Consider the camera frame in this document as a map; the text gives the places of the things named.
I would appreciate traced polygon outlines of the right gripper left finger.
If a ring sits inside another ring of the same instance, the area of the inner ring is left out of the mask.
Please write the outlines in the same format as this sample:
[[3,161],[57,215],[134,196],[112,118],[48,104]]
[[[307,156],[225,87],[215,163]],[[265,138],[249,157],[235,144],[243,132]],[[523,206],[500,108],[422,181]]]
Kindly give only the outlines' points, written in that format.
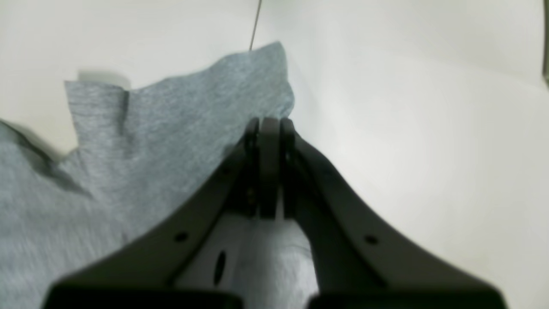
[[280,121],[253,118],[242,139],[176,212],[115,254],[55,283],[45,309],[242,309],[236,295],[177,288],[226,209],[274,219]]

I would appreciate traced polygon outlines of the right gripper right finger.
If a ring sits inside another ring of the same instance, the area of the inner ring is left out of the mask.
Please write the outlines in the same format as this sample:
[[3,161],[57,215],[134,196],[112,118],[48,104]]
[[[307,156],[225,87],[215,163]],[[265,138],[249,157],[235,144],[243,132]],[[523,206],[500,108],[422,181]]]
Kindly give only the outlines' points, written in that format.
[[505,309],[494,286],[451,266],[377,215],[291,120],[280,122],[284,214],[313,253],[309,309]]

